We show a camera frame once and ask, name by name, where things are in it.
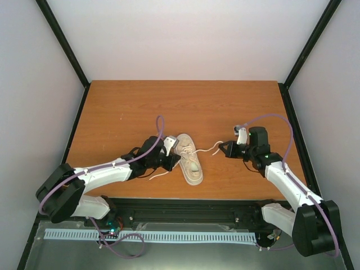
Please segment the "beige canvas sneaker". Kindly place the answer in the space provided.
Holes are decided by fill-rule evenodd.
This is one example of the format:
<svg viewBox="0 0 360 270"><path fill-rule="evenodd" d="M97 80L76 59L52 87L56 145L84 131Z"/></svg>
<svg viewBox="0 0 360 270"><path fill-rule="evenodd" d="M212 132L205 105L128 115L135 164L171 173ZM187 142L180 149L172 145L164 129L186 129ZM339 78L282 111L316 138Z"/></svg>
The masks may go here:
<svg viewBox="0 0 360 270"><path fill-rule="evenodd" d="M178 135L177 140L174 152L181 157L179 165L184 178L191 186L199 185L203 181L203 170L197 157L195 144L192 138L184 133Z"/></svg>

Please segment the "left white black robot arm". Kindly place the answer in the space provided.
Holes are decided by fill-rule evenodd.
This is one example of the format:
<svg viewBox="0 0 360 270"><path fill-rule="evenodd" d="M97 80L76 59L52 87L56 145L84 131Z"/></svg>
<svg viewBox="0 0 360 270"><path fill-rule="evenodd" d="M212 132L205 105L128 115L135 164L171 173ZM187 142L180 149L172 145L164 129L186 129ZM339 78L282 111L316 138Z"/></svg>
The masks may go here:
<svg viewBox="0 0 360 270"><path fill-rule="evenodd" d="M173 136L151 136L141 147L108 163L87 168L59 165L36 191L40 214L48 216L52 223L70 217L91 217L104 226L112 226L117 212L110 208L108 200L103 195L93 197L87 193L111 183L144 177L150 169L171 172L181 158L174 153L178 142Z"/></svg>

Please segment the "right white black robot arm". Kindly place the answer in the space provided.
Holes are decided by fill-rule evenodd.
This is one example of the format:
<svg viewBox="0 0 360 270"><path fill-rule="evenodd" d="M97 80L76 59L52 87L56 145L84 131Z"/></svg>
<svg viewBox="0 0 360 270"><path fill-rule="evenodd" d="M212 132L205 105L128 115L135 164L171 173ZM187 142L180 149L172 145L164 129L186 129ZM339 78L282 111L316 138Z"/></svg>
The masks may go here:
<svg viewBox="0 0 360 270"><path fill-rule="evenodd" d="M223 142L218 148L227 158L251 162L291 206L286 209L277 202L267 203L260 208L262 220L291 236L296 250L304 257L329 251L339 255L338 206L312 192L291 171L283 157L271 151L264 127L236 126L234 130L237 140Z"/></svg>

